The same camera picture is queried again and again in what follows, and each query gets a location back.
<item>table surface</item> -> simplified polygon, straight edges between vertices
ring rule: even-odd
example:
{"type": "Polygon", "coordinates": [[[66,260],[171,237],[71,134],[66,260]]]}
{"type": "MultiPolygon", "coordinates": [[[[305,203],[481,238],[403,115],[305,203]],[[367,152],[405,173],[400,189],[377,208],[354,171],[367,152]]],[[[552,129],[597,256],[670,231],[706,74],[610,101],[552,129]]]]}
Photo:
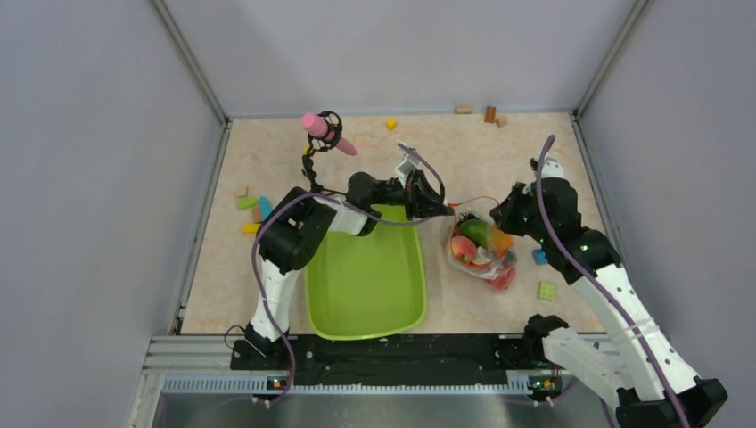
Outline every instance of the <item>table surface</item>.
{"type": "MultiPolygon", "coordinates": [[[[359,149],[359,155],[319,153],[315,157],[318,182],[343,190],[357,171],[381,179],[393,177],[402,155],[397,142],[402,141],[438,170],[449,201],[480,195],[501,201],[516,181],[532,181],[529,159],[537,157],[546,137],[554,134],[556,143],[549,154],[563,165],[578,192],[583,223],[603,230],[569,115],[518,113],[506,117],[508,124],[498,128],[484,123],[480,114],[394,116],[398,125],[393,131],[385,128],[385,116],[344,117],[344,136],[359,149]]],[[[306,144],[298,119],[234,120],[182,333],[224,333],[230,325],[249,322],[259,296],[251,269],[254,235],[242,234],[242,225],[251,222],[251,214],[236,208],[236,189],[247,185],[250,196],[266,196],[275,206],[292,187],[308,188],[300,172],[306,144]]],[[[503,291],[451,267],[442,246],[451,225],[451,218],[434,218],[417,227],[428,311],[423,322],[407,333],[521,333],[528,318],[537,313],[556,314],[579,332],[604,330],[555,270],[535,264],[530,253],[538,246],[530,238],[514,238],[517,274],[503,291]],[[553,302],[536,298],[539,281],[556,284],[553,302]]],[[[290,332],[313,333],[302,277],[299,281],[290,332]]]]}

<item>red apple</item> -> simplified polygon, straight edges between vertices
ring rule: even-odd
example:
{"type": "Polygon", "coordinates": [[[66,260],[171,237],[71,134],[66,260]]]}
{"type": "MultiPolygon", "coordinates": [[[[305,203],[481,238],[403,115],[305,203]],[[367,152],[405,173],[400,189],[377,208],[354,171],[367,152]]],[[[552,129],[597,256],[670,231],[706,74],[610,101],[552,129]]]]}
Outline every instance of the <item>red apple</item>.
{"type": "Polygon", "coordinates": [[[451,253],[455,259],[470,263],[478,255],[478,247],[465,236],[455,236],[451,238],[451,253]]]}

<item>plastic tray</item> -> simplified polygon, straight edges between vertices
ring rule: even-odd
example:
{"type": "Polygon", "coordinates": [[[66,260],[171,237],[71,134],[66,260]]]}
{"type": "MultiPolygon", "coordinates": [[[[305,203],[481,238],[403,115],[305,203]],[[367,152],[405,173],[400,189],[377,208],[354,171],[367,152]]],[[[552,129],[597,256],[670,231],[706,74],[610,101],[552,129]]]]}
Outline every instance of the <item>plastic tray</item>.
{"type": "MultiPolygon", "coordinates": [[[[406,221],[403,207],[375,206],[406,221]]],[[[428,296],[414,227],[378,224],[368,236],[329,233],[305,269],[309,323],[334,341],[409,330],[425,317],[428,296]]]]}

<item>pink cylinder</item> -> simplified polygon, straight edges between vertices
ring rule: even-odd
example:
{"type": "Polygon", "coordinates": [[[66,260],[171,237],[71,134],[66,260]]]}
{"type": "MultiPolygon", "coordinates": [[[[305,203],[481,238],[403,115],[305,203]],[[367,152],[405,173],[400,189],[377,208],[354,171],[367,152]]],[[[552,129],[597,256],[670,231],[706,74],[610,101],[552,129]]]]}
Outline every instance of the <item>pink cylinder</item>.
{"type": "MultiPolygon", "coordinates": [[[[325,136],[325,133],[328,132],[328,123],[325,122],[325,119],[321,118],[315,113],[307,113],[302,116],[302,127],[305,128],[306,131],[308,131],[308,134],[317,138],[323,138],[325,136]]],[[[333,132],[324,139],[328,139],[332,135],[333,132]]],[[[336,148],[341,150],[342,152],[347,153],[349,156],[354,156],[357,154],[357,148],[354,146],[354,144],[350,143],[344,137],[342,137],[339,140],[339,143],[336,144],[336,148]]]]}

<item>white panel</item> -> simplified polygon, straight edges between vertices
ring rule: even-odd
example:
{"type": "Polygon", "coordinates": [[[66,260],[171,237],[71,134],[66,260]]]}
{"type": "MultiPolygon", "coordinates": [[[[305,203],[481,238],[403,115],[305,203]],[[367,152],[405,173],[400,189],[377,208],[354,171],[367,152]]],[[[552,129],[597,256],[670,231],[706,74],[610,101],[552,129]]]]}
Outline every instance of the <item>white panel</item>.
{"type": "Polygon", "coordinates": [[[633,388],[629,371],[601,350],[584,341],[571,328],[558,328],[543,339],[544,356],[577,377],[609,408],[620,405],[617,390],[633,388]]]}
{"type": "Polygon", "coordinates": [[[680,355],[751,426],[756,2],[654,2],[585,129],[633,285],[680,355]]]}
{"type": "Polygon", "coordinates": [[[0,6],[0,423],[116,427],[219,128],[146,1],[0,6]]]}
{"type": "Polygon", "coordinates": [[[571,109],[631,0],[168,0],[226,113],[571,109]]]}

